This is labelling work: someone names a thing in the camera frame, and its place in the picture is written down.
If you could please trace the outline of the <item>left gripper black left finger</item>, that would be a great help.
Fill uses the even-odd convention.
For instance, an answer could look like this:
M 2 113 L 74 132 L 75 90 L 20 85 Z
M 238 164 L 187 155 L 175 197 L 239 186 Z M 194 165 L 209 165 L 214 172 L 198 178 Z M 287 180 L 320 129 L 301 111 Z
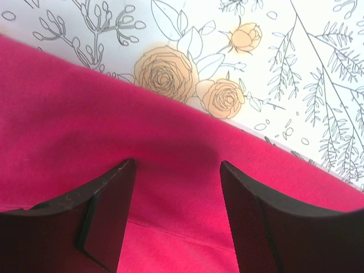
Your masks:
M 29 209 L 1 213 L 2 272 L 116 272 L 134 189 L 127 159 Z

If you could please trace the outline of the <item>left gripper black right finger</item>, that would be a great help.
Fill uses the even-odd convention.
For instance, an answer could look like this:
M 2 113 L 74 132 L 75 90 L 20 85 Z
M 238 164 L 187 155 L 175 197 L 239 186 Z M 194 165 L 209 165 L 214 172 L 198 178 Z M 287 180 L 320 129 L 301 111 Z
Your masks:
M 363 271 L 363 210 L 307 204 L 227 161 L 220 178 L 240 272 Z

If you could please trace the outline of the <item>magenta t shirt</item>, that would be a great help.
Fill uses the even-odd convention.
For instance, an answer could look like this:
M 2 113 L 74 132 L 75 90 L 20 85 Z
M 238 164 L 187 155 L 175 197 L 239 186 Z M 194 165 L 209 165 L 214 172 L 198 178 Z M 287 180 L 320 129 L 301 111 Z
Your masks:
M 363 194 L 178 102 L 1 37 L 1 208 L 28 207 L 136 161 L 119 272 L 237 272 L 223 160 L 301 201 L 351 211 Z

